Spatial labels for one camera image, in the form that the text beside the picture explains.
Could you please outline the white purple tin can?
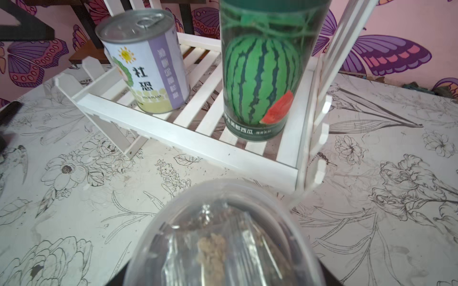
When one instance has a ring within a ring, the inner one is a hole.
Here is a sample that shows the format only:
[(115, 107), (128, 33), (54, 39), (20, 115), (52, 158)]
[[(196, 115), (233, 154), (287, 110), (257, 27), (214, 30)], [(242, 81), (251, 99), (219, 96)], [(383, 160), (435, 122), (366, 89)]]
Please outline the white purple tin can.
[(172, 13), (128, 10), (104, 19), (95, 33), (144, 112), (168, 113), (186, 102), (190, 84)]

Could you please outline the green watermelon seed can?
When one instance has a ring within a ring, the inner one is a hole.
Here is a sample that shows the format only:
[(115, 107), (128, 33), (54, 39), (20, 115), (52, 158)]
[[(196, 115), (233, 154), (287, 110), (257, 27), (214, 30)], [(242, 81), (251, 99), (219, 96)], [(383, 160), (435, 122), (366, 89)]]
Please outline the green watermelon seed can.
[(247, 141), (284, 128), (329, 1), (221, 1), (224, 120)]

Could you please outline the clear jar red seeds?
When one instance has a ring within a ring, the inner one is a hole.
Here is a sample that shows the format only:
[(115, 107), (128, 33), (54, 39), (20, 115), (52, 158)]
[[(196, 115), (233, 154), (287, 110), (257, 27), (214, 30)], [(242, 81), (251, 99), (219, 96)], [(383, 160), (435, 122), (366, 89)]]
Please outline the clear jar red seeds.
[(149, 223), (126, 286), (322, 286), (318, 259), (281, 202), (235, 179), (177, 195)]

